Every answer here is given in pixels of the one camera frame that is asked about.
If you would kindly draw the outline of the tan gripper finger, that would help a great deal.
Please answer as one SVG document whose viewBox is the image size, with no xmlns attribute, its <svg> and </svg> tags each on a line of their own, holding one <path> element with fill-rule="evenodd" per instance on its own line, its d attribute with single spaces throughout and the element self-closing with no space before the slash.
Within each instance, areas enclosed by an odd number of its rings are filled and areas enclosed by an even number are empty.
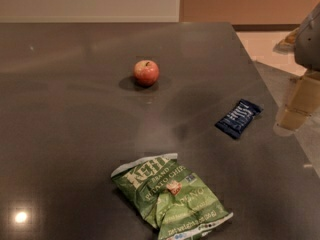
<svg viewBox="0 0 320 240">
<path fill-rule="evenodd" d="M 307 70 L 296 79 L 276 116 L 276 124 L 295 131 L 320 107 L 320 72 Z"/>
</svg>

